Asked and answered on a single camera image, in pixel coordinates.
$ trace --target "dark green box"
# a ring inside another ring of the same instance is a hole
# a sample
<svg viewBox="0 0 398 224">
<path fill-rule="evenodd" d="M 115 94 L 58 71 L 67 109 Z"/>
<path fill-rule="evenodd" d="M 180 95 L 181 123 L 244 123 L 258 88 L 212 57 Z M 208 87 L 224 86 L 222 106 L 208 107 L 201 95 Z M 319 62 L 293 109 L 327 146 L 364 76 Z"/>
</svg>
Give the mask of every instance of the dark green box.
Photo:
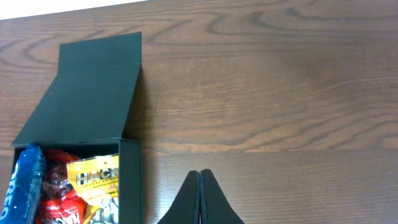
<svg viewBox="0 0 398 224">
<path fill-rule="evenodd" d="M 122 138 L 140 70 L 141 33 L 62 44 L 57 76 L 12 143 L 14 165 L 31 142 L 81 158 L 119 153 L 119 223 L 141 223 L 141 145 Z"/>
</svg>

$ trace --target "blue package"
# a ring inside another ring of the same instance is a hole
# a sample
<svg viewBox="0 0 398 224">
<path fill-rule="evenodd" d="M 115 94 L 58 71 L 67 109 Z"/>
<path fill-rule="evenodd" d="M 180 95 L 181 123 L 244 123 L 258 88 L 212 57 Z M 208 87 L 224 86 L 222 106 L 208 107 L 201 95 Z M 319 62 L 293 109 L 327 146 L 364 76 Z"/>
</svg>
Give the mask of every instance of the blue package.
<svg viewBox="0 0 398 224">
<path fill-rule="evenodd" d="M 38 145 L 22 151 L 11 175 L 0 224 L 32 224 L 40 203 L 45 158 Z"/>
</svg>

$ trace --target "wood grain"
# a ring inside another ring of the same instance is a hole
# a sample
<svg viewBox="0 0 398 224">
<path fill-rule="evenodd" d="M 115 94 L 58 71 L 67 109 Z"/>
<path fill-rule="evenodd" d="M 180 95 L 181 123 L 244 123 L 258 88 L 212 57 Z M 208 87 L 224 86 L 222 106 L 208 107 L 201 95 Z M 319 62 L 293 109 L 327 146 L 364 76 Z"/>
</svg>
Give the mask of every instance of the wood grain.
<svg viewBox="0 0 398 224">
<path fill-rule="evenodd" d="M 204 168 L 246 223 L 398 223 L 397 8 L 153 0 L 0 21 L 1 177 L 59 44 L 142 31 L 125 135 L 144 143 L 146 223 Z"/>
</svg>

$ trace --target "snack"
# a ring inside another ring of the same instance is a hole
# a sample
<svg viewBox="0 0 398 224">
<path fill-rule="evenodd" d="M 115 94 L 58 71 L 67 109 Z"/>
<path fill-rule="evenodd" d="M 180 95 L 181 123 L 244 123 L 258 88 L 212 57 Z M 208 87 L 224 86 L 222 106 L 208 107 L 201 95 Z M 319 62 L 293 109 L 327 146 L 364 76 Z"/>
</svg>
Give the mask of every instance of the snack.
<svg viewBox="0 0 398 224">
<path fill-rule="evenodd" d="M 31 224 L 40 202 L 45 159 L 40 147 L 30 144 L 22 151 L 7 189 L 1 224 Z"/>
<path fill-rule="evenodd" d="M 83 223 L 87 203 L 67 179 L 67 162 L 76 161 L 78 157 L 56 149 L 47 149 L 44 155 L 47 168 L 36 223 Z"/>
<path fill-rule="evenodd" d="M 84 224 L 119 223 L 119 155 L 67 164 L 68 180 L 87 203 Z"/>
</svg>

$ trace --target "red wrapper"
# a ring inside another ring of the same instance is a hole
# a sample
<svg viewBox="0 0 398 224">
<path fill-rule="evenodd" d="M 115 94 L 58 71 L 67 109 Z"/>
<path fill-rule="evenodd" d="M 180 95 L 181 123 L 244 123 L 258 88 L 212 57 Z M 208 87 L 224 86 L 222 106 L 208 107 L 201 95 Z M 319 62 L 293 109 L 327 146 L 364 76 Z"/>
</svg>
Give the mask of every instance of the red wrapper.
<svg viewBox="0 0 398 224">
<path fill-rule="evenodd" d="M 56 149 L 45 150 L 44 156 L 47 167 L 36 223 L 83 223 L 87 203 L 77 195 L 67 178 L 67 162 L 79 158 Z"/>
</svg>

